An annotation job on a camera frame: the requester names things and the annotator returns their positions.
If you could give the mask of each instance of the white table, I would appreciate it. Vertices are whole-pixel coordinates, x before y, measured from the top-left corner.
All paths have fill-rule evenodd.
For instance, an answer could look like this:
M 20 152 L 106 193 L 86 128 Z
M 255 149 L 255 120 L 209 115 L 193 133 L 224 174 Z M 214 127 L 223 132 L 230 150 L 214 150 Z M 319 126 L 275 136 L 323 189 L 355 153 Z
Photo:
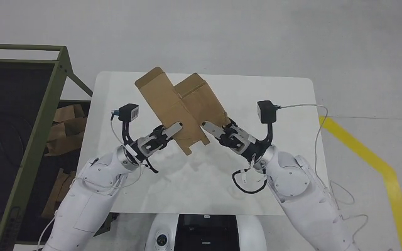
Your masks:
M 79 161 L 79 171 L 94 156 L 113 151 L 119 144 L 110 128 L 112 109 L 127 104 L 139 105 L 139 117 L 131 123 L 130 134 L 135 140 L 149 134 L 160 125 L 134 82 L 144 73 L 101 72 L 98 74 L 94 96 L 90 106 L 87 129 Z M 168 74 L 177 84 L 187 74 Z M 271 100 L 278 105 L 315 104 L 312 82 L 307 78 L 253 77 L 227 75 L 201 75 L 215 92 L 230 118 L 255 137 L 266 135 L 266 126 L 257 115 L 257 101 Z M 115 119 L 116 131 L 121 123 Z M 301 154 L 314 162 L 314 140 L 319 128 L 315 107 L 297 107 L 278 111 L 273 125 L 273 144 L 282 151 Z M 284 215 L 270 190 L 255 195 L 239 191 L 231 175 L 245 168 L 247 162 L 230 149 L 222 147 L 210 135 L 211 143 L 201 142 L 191 147 L 190 156 L 171 141 L 168 146 L 150 157 L 152 165 L 159 170 L 154 174 L 145 169 L 141 179 L 124 188 L 112 211 L 120 213 L 198 213 L 231 215 Z M 318 174 L 328 183 L 321 137 L 318 139 Z M 139 171 L 130 174 L 130 183 Z M 247 173 L 245 189 L 261 186 L 261 178 L 255 171 Z

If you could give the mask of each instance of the yellow floor line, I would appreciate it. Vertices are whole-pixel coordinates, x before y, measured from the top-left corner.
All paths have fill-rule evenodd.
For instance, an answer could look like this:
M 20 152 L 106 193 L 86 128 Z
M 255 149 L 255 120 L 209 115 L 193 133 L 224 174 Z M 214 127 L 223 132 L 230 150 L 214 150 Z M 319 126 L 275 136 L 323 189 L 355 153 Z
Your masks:
M 363 145 L 345 129 L 338 125 L 333 119 L 327 118 L 323 128 L 328 130 L 338 140 L 344 143 L 350 150 L 354 151 L 360 158 L 377 170 L 384 179 L 388 199 L 394 215 L 396 230 L 398 231 L 399 244 L 402 247 L 402 193 L 395 170 Z

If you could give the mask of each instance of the cardboard pile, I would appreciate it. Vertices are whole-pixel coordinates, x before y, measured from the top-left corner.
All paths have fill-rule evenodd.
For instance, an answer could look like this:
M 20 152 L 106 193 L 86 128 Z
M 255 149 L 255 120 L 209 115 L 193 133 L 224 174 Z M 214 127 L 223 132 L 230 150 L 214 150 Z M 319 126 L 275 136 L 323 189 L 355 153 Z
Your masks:
M 63 173 L 63 169 L 58 170 L 57 178 L 55 184 L 53 185 L 52 192 L 50 193 L 49 199 L 46 202 L 46 206 L 42 211 L 41 217 L 52 219 L 55 215 L 55 211 L 58 209 L 62 203 L 64 197 L 70 189 L 70 185 L 75 178 L 75 171 L 71 171 L 70 174 Z
M 54 122 L 50 128 L 46 144 L 49 153 L 45 156 L 57 156 L 80 149 L 87 118 L 81 105 L 69 105 L 56 110 Z
M 200 128 L 204 121 L 219 127 L 230 123 L 208 83 L 196 73 L 173 86 L 166 73 L 156 67 L 135 85 L 166 128 L 178 121 L 183 123 L 183 129 L 173 138 L 186 155 L 192 153 L 189 147 L 198 141 L 209 144 Z

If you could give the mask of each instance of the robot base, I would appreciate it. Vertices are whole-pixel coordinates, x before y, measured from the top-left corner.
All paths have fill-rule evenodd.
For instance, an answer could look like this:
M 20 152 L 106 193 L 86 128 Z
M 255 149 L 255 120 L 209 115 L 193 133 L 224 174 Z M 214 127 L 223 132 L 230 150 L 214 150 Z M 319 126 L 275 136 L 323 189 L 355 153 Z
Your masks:
M 159 214 L 152 223 L 145 251 L 266 251 L 256 216 Z

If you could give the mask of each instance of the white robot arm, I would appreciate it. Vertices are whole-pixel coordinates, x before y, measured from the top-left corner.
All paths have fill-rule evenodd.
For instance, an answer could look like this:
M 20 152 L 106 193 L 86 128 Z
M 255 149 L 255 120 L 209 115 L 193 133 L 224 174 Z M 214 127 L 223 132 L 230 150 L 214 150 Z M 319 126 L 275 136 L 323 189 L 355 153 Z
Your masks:
M 138 106 L 128 104 L 112 114 L 118 115 L 123 122 L 124 145 L 87 162 L 55 214 L 55 223 L 44 251 L 84 249 L 106 219 L 128 174 L 138 169 L 144 160 L 157 173 L 150 166 L 148 157 L 164 148 L 182 129 L 180 122 L 168 129 L 159 126 L 150 135 L 132 141 L 128 124 L 138 116 Z
M 291 224 L 315 250 L 358 251 L 334 198 L 307 160 L 302 156 L 293 157 L 290 153 L 279 152 L 271 145 L 272 123 L 276 121 L 276 110 L 280 107 L 270 101 L 260 101 L 258 108 L 260 121 L 268 125 L 268 135 L 262 141 L 250 136 L 234 121 L 223 128 L 207 121 L 203 124 L 203 128 L 220 144 L 245 157 L 266 178 L 260 189 L 246 191 L 236 182 L 239 170 L 232 175 L 235 185 L 249 194 L 260 192 L 268 185 Z

